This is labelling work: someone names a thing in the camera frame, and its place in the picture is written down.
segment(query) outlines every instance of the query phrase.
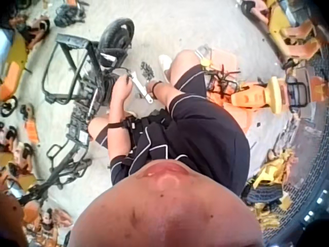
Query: black shirt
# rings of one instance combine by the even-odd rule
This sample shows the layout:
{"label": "black shirt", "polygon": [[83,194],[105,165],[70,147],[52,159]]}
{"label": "black shirt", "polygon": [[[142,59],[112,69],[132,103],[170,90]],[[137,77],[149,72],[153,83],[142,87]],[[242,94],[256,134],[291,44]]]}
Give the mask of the black shirt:
{"label": "black shirt", "polygon": [[110,164],[113,185],[138,171],[149,160],[180,160],[240,195],[250,162],[248,140],[233,117],[202,96],[183,94],[169,106],[172,121],[165,128],[148,125],[132,157]]}

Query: gray floor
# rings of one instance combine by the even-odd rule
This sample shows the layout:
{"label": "gray floor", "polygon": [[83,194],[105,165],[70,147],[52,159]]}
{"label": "gray floor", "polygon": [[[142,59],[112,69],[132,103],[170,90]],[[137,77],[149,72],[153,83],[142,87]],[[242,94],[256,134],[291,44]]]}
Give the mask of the gray floor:
{"label": "gray floor", "polygon": [[[55,9],[60,0],[50,1],[47,14],[54,17]],[[41,178],[49,176],[50,162],[46,151],[53,144],[65,142],[65,126],[69,122],[72,104],[62,106],[48,104],[41,92],[41,77],[45,64],[54,47],[57,33],[67,33],[98,40],[105,27],[118,17],[129,17],[135,23],[135,36],[132,50],[125,66],[139,71],[141,61],[149,63],[158,79],[162,79],[157,62],[160,54],[172,58],[182,49],[195,49],[207,43],[213,48],[220,48],[237,55],[238,66],[242,71],[239,79],[255,80],[258,76],[264,81],[271,76],[282,76],[279,61],[270,46],[263,40],[262,34],[249,22],[237,7],[235,0],[167,0],[167,1],[102,1],[87,2],[87,18],[84,24],[74,24],[61,29],[54,25],[49,37],[29,56],[27,67],[32,75],[24,73],[16,95],[20,103],[31,102],[35,107],[36,123],[40,138],[40,147],[36,147],[35,173]],[[38,3],[30,12],[38,16],[44,11]],[[65,92],[72,72],[64,57],[55,56],[49,71],[46,87],[52,92]],[[144,100],[133,96],[127,103],[127,109],[133,110],[139,116],[147,115],[153,108]],[[250,174],[253,174],[262,164],[267,150],[271,148],[277,135],[284,128],[290,114],[274,116],[270,110],[257,113],[254,123],[247,134],[251,150]],[[5,121],[7,125],[19,127],[19,138],[27,140],[23,121],[16,111]],[[49,190],[50,198],[67,210],[74,219],[99,194],[111,187],[110,175],[107,170],[107,151],[92,143],[88,156],[93,158],[92,166],[85,176],[74,183],[58,190],[55,186]]]}

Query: black shorts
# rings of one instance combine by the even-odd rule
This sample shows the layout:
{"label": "black shorts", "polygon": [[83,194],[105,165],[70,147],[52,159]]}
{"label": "black shorts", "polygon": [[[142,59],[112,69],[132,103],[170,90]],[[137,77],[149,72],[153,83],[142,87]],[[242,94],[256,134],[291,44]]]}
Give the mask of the black shorts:
{"label": "black shorts", "polygon": [[[184,93],[206,97],[207,90],[205,76],[201,64],[198,64],[186,71],[175,84],[175,88]],[[101,130],[95,141],[98,142],[104,148],[107,148],[107,127]]]}

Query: shoe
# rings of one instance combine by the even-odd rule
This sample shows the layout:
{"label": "shoe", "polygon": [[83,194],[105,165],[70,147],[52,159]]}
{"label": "shoe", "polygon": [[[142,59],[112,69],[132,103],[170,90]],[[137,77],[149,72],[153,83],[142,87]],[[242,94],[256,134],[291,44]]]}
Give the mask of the shoe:
{"label": "shoe", "polygon": [[166,79],[166,82],[169,83],[169,80],[168,80],[165,72],[170,69],[172,60],[167,55],[160,55],[159,56],[159,63],[160,63],[160,67],[161,67],[162,72],[163,72],[163,76]]}

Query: wrench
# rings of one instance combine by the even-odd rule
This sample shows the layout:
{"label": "wrench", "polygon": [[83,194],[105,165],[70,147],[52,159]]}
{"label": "wrench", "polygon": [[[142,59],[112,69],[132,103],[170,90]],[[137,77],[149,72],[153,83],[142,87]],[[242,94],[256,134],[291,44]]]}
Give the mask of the wrench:
{"label": "wrench", "polygon": [[147,93],[145,87],[139,82],[139,80],[137,79],[137,75],[136,72],[132,72],[131,73],[132,76],[132,81],[134,83],[134,85],[136,86],[136,88],[139,90],[139,92],[141,93],[141,95],[146,99],[146,101],[149,104],[153,103],[153,99],[152,97]]}

